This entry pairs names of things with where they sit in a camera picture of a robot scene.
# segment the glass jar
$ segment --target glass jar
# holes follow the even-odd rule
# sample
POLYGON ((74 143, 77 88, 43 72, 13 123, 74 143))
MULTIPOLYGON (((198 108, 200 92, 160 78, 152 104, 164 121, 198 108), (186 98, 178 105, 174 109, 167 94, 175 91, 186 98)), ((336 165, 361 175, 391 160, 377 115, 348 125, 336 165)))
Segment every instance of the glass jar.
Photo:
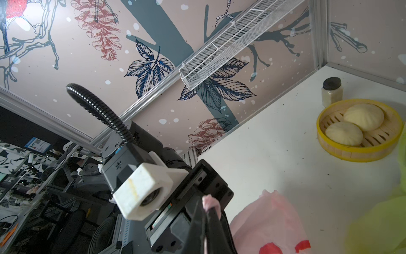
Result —
POLYGON ((343 99, 343 87, 341 86, 341 79, 338 77, 331 77, 323 82, 322 88, 322 102, 326 108, 331 104, 343 99))

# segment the wallpaper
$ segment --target wallpaper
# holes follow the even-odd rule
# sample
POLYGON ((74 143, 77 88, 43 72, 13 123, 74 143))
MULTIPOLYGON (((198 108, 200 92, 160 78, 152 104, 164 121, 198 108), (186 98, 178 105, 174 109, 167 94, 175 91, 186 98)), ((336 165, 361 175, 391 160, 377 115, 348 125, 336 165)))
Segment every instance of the wallpaper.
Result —
POLYGON ((179 80, 133 121, 179 154, 203 150, 314 69, 303 2, 193 91, 179 80))
POLYGON ((255 1, 2 0, 0 85, 90 137, 78 83, 121 115, 255 1))
POLYGON ((331 0, 328 61, 406 85, 406 1, 331 0))

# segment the bamboo steamer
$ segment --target bamboo steamer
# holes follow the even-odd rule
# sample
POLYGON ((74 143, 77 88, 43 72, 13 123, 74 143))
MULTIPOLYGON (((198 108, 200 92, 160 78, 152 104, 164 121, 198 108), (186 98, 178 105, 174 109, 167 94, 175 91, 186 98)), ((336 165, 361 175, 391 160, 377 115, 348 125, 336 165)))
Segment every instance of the bamboo steamer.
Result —
POLYGON ((388 105, 374 100, 342 100, 325 108, 317 118, 317 136, 320 145, 331 155, 354 162, 377 161, 395 148, 403 129, 400 115, 388 105), (380 107, 384 112, 382 125, 372 131, 363 132, 364 139, 360 146, 352 147, 338 144, 325 135, 327 127, 344 121, 345 111, 355 104, 369 103, 380 107))

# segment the white mesh shelf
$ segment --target white mesh shelf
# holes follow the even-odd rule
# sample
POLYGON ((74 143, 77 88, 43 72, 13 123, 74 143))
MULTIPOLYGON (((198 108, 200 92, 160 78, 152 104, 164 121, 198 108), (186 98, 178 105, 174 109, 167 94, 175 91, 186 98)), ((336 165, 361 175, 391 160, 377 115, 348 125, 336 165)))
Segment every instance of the white mesh shelf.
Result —
POLYGON ((304 0, 260 0, 186 63, 180 76, 194 89, 304 0))

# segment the steamed bun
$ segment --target steamed bun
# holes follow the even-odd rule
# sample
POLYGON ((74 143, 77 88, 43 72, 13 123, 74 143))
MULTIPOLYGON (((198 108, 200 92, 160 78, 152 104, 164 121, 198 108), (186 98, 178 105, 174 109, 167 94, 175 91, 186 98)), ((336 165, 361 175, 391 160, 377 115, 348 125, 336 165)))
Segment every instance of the steamed bun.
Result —
POLYGON ((364 138, 362 131, 352 123, 338 122, 326 129, 326 136, 342 145, 357 146, 364 138))
POLYGON ((372 104, 356 104, 344 113, 344 121, 356 124, 361 131, 375 130, 383 123, 382 109, 372 104))

